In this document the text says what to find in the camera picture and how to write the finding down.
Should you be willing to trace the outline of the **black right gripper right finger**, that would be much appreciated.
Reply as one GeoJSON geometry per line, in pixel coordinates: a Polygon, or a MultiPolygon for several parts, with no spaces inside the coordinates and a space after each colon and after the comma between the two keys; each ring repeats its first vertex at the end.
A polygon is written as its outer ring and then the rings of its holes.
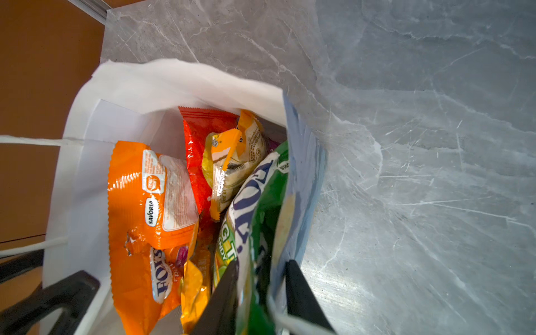
{"type": "Polygon", "coordinates": [[[313,291],[295,260],[289,260],[285,268],[286,299],[288,313],[300,321],[307,321],[322,331],[334,333],[313,291]]]}

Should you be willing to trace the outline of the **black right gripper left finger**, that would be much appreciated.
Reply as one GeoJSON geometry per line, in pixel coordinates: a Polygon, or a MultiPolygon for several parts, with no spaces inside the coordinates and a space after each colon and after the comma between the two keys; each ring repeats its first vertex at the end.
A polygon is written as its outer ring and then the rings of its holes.
{"type": "Polygon", "coordinates": [[[191,335],[233,335],[236,331],[238,264],[232,261],[191,335]]]}

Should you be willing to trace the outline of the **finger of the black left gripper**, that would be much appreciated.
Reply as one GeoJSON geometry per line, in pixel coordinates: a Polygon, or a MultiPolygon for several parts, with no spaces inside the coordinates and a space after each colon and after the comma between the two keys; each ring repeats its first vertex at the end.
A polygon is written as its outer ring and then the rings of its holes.
{"type": "Polygon", "coordinates": [[[51,334],[74,334],[101,284],[85,271],[58,281],[1,312],[2,334],[27,334],[39,321],[60,310],[51,334]]]}

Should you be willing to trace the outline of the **orange snack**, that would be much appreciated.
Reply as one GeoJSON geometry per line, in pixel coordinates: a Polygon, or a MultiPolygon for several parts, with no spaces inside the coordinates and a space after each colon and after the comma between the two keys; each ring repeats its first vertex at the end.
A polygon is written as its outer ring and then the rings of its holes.
{"type": "Polygon", "coordinates": [[[200,231],[196,224],[180,283],[184,334],[192,334],[211,298],[213,249],[213,234],[200,231]]]}

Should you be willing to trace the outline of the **green pea snack bag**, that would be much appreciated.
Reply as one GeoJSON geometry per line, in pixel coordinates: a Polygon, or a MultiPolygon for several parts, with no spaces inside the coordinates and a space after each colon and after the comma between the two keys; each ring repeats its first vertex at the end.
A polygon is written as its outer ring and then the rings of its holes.
{"type": "Polygon", "coordinates": [[[236,334],[273,334],[267,315],[272,250],[276,226],[286,194],[289,172],[288,143],[268,154],[246,179],[229,206],[216,240],[213,285],[236,261],[236,334]]]}

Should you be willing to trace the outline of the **colourful skittles candy bag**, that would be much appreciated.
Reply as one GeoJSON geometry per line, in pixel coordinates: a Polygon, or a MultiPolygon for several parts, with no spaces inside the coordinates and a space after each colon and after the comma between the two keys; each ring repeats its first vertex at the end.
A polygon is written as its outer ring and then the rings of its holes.
{"type": "Polygon", "coordinates": [[[111,293],[127,334],[150,334],[181,304],[199,213],[183,160],[119,141],[107,181],[111,293]]]}

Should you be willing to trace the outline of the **small orange snack packet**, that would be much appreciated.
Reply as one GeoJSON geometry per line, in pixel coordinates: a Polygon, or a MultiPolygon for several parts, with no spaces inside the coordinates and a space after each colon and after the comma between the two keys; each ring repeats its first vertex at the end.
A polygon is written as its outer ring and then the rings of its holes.
{"type": "Polygon", "coordinates": [[[205,139],[202,169],[212,188],[209,213],[220,221],[242,184],[268,154],[263,128],[254,113],[242,110],[235,128],[205,139]]]}

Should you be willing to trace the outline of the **red snack packet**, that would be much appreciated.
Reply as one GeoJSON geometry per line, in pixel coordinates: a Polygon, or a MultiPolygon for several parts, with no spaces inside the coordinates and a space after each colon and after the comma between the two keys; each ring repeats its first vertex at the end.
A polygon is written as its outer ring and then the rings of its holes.
{"type": "Polygon", "coordinates": [[[221,110],[199,107],[179,107],[183,119],[186,145],[186,164],[195,201],[200,214],[209,214],[212,187],[202,169],[206,138],[211,133],[222,133],[237,124],[238,116],[221,110]]]}

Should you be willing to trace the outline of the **white paper bag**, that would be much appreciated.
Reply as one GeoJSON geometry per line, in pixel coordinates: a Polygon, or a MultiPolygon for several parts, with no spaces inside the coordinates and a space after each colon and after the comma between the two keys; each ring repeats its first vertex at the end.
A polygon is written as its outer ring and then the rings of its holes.
{"type": "Polygon", "coordinates": [[[59,140],[44,286],[1,333],[333,334],[300,263],[327,152],[283,91],[177,59],[107,61],[59,140]]]}

